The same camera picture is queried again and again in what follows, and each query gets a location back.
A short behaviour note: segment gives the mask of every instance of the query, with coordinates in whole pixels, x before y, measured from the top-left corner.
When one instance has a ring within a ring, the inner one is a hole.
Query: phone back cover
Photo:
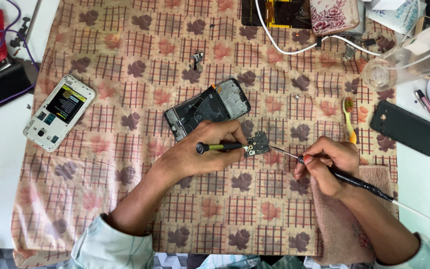
[[[380,101],[371,128],[430,157],[430,122],[407,110]]]
[[[310,9],[316,36],[346,31],[359,24],[356,0],[310,0]]]

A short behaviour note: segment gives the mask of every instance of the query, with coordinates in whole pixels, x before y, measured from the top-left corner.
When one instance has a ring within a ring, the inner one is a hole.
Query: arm
[[[301,178],[307,168],[318,180],[324,194],[340,199],[361,223],[378,260],[386,265],[396,265],[417,253],[419,240],[379,204],[373,194],[340,183],[326,168],[326,164],[333,163],[337,168],[359,178],[359,156],[353,143],[337,143],[322,136],[303,155],[306,166],[297,164],[295,177]]]
[[[219,144],[221,141],[247,144],[238,120],[200,123],[154,163],[134,190],[109,214],[106,222],[125,234],[142,236],[155,209],[178,180],[223,170],[240,161],[245,153],[242,148],[229,152],[208,151],[201,155],[195,150],[198,142]]]

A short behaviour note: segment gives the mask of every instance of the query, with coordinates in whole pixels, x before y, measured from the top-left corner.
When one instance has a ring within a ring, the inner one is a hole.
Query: green screwdriver
[[[236,149],[247,146],[246,144],[242,143],[229,143],[229,144],[204,144],[202,142],[198,142],[197,146],[195,147],[197,149],[198,154],[202,154],[205,151],[208,150],[229,150],[229,149]]]

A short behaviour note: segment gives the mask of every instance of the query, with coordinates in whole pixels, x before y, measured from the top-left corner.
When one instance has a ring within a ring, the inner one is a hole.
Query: white phone
[[[35,113],[23,133],[43,149],[53,152],[86,111],[96,92],[73,76],[64,76]]]

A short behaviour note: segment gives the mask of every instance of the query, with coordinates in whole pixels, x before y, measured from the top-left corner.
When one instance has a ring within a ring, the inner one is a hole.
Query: hand
[[[175,184],[184,177],[223,170],[230,164],[240,161],[245,154],[243,148],[228,152],[210,150],[198,154],[195,149],[198,142],[221,144],[237,141],[242,144],[248,143],[238,120],[221,123],[203,121],[193,132],[165,152],[158,161],[163,164],[160,167],[167,167],[167,171],[174,175]]]
[[[359,178],[359,156],[356,145],[351,142],[335,142],[321,136],[303,153],[305,165],[296,164],[295,178],[300,179],[308,172],[318,180],[321,192],[343,200],[355,192],[356,187],[341,183],[331,174],[326,165],[350,173]]]

